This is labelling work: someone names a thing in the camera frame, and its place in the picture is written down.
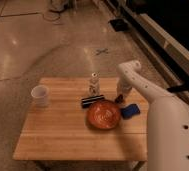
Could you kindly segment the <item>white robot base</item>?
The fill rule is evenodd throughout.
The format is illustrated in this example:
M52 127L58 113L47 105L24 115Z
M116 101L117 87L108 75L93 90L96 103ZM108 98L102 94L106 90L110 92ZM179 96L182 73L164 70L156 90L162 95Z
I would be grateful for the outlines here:
M66 9L73 8L76 0L49 0L49 10L53 12L62 12Z

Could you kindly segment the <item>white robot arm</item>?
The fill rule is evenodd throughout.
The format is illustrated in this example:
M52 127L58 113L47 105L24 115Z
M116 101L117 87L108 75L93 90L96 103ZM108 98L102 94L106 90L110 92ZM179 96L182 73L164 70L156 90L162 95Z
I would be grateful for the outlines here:
M117 93L136 89L149 104L147 171L189 171L189 105L139 74L138 60L118 65Z

